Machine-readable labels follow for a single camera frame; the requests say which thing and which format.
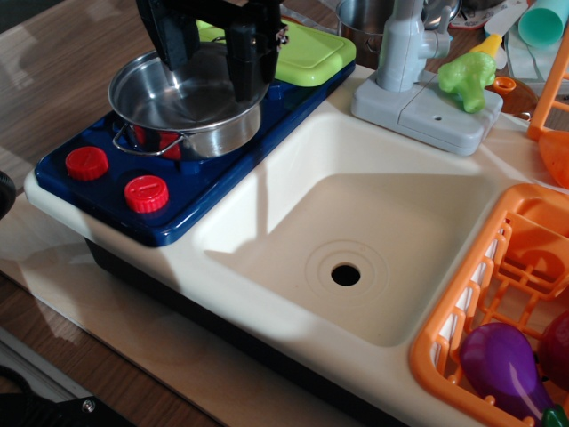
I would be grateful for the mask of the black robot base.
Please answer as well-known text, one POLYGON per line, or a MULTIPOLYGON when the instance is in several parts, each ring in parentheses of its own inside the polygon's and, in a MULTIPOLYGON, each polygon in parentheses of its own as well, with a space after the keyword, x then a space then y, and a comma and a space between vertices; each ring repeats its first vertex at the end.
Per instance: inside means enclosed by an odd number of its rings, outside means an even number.
POLYGON ((1 366, 1 378, 18 391, 1 394, 2 426, 133 426, 95 397, 55 402, 41 397, 16 371, 1 366))

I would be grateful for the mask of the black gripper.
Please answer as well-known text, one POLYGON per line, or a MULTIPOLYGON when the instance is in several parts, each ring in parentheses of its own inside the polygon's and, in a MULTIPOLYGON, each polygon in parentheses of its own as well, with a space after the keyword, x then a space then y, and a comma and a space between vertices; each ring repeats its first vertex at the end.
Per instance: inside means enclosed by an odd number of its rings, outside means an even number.
POLYGON ((148 36, 171 71, 199 48, 196 23, 226 29, 228 72, 238 102, 262 98, 276 73, 278 45, 288 42, 279 1, 139 1, 148 36))

